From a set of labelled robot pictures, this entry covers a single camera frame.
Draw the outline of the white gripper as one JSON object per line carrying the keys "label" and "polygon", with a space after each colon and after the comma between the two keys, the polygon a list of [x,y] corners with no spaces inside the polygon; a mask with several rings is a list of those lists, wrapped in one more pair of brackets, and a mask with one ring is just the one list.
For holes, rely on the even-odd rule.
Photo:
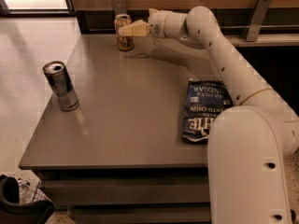
{"label": "white gripper", "polygon": [[148,36],[149,33],[155,37],[166,38],[164,27],[169,10],[149,9],[149,18],[147,24],[143,20],[134,21],[119,29],[121,36]]}

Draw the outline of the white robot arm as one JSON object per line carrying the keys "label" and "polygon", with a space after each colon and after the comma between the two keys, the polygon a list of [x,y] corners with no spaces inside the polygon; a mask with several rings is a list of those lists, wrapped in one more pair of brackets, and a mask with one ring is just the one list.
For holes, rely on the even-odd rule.
{"label": "white robot arm", "polygon": [[299,148],[299,119],[223,35],[207,7],[152,9],[122,36],[174,38],[206,49],[233,107],[216,117],[207,142],[212,224],[292,224],[284,161]]}

